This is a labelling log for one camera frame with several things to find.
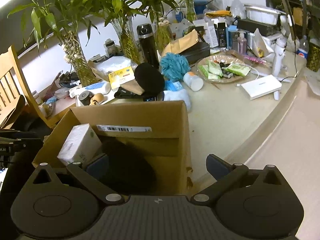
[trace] white power bank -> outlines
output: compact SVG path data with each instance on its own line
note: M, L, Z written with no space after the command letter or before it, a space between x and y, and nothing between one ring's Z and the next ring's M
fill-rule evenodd
M241 84L241 86L247 91L250 100L252 100L280 90L282 84L273 75L269 75Z

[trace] glass plate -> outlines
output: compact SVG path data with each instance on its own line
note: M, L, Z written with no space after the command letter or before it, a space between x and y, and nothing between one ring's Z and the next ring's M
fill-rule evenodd
M203 59L200 59L197 61L196 63L196 67L197 67L197 71L200 74L201 78L208 81L208 82L212 82L212 83L232 83L238 80L241 80L245 77L243 76L236 76L233 75L233 77L231 78L225 78L225 77L221 77L221 79L208 79L203 73L202 71L199 69L199 66L201 65L207 65L208 64L208 60L209 61L218 61L223 62L224 64L231 64L231 63L239 63L239 64L244 64L244 62L236 57L230 56L230 55L226 55L224 52L222 53L218 53L209 57L205 57Z

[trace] cardboard flap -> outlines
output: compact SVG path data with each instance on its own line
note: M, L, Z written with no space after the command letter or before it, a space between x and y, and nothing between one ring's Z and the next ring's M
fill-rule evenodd
M71 111L80 123L89 123L100 135L128 138L178 138L183 101L158 101L74 107ZM149 131L103 131L100 126L142 127Z
M62 168L64 165L57 158L65 140L75 125L79 125L79 121L69 110L61 119L59 124L53 129L50 136L46 139L44 146L38 151L32 164L37 167L40 163L49 163L52 167Z

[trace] white tissue pack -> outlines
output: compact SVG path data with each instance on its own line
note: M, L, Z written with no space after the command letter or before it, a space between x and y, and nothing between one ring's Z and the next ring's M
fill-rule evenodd
M90 127L90 124L76 125L64 142L58 159L68 165L72 162L89 162L101 147L101 141Z

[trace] cardboard box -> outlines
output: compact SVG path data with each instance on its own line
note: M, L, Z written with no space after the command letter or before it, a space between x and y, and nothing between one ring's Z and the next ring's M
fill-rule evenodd
M57 155L75 125L89 123L98 136L112 136L141 149L155 170L151 195L187 195L192 187L189 124L183 101L157 101L70 109L36 155L33 165L64 167Z

